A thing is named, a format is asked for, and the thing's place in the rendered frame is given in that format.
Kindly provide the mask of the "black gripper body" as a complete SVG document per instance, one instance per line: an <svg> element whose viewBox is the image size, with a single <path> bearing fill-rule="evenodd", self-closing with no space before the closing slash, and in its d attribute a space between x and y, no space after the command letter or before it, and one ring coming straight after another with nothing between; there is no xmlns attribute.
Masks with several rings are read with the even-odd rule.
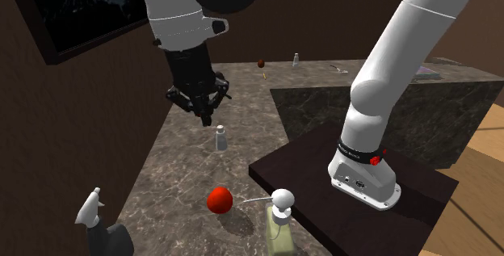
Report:
<svg viewBox="0 0 504 256"><path fill-rule="evenodd" d="M205 43L183 51L164 51L170 65L173 86L191 98L192 95L210 95L216 75L212 69Z"/></svg>

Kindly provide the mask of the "black spray bottle white trigger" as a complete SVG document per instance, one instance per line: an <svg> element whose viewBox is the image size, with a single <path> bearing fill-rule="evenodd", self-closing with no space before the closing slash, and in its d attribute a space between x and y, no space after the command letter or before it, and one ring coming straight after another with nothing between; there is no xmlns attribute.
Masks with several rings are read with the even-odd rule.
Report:
<svg viewBox="0 0 504 256"><path fill-rule="evenodd" d="M105 227L99 215L100 188L96 187L86 198L74 221L86 226L90 256L133 256L134 245L127 228L119 223Z"/></svg>

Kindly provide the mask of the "red tomato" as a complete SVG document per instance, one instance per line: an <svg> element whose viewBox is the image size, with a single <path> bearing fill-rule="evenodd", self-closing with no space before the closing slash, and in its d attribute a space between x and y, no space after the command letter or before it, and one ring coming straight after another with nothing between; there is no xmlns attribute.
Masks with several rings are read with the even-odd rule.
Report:
<svg viewBox="0 0 504 256"><path fill-rule="evenodd" d="M207 198L208 209L216 214L224 214L233 206L233 197L225 187L216 187Z"/></svg>

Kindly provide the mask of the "flat grey-purple book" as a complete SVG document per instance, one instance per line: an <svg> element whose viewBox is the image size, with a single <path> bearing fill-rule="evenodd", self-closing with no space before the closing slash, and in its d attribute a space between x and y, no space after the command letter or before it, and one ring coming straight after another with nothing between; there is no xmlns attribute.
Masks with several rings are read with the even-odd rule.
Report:
<svg viewBox="0 0 504 256"><path fill-rule="evenodd" d="M440 79L441 75L432 69L420 66L414 75L414 80L425 80L425 79Z"/></svg>

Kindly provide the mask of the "clear shaker with white cap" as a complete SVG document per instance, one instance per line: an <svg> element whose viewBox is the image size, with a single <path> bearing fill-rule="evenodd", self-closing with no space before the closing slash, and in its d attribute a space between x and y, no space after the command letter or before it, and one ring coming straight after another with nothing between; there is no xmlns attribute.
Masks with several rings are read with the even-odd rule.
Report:
<svg viewBox="0 0 504 256"><path fill-rule="evenodd" d="M228 148L227 137L225 134L225 127L218 125L216 127L216 149L218 151L225 151Z"/></svg>

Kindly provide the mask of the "dark framed wall picture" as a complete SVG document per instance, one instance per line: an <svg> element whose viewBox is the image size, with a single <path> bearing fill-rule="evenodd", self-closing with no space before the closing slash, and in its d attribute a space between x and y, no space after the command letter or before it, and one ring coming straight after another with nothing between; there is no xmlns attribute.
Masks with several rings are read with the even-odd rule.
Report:
<svg viewBox="0 0 504 256"><path fill-rule="evenodd" d="M57 65L147 24L144 0L15 0L44 62Z"/></svg>

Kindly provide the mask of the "dark robot stand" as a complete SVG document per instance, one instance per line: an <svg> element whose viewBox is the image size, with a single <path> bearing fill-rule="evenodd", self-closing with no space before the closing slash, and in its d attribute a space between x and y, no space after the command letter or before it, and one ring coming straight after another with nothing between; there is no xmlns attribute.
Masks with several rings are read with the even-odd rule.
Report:
<svg viewBox="0 0 504 256"><path fill-rule="evenodd" d="M327 167L341 131L326 122L250 164L249 175L267 193L291 191L293 217L332 256L418 256L458 182L388 150L401 196L378 211L330 183Z"/></svg>

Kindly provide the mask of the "yellow-green soap dispenser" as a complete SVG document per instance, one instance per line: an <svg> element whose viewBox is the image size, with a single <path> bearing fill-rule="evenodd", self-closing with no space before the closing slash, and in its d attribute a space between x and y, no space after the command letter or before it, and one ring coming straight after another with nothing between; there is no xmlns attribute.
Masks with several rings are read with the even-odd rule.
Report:
<svg viewBox="0 0 504 256"><path fill-rule="evenodd" d="M287 189L276 189L270 197L248 199L245 203L268 200L265 206L267 256L295 256L296 248L290 230L294 195Z"/></svg>

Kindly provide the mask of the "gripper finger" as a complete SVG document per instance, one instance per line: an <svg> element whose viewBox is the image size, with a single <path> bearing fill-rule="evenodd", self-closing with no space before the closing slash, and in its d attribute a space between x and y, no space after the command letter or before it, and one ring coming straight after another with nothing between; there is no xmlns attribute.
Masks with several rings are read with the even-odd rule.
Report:
<svg viewBox="0 0 504 256"><path fill-rule="evenodd" d="M220 106L222 100L224 98L232 98L227 94L229 82L225 80L223 73L217 71L215 75L215 84L211 89L211 94L214 94L214 96L211 99L208 95L204 96L204 108L201 111L201 120L204 127L208 127L212 124L212 114Z"/></svg>
<svg viewBox="0 0 504 256"><path fill-rule="evenodd" d="M192 101L184 96L178 88L172 86L166 92L166 98L169 99L173 104L183 109L185 112L193 112L195 116L200 117L200 114L195 111Z"/></svg>

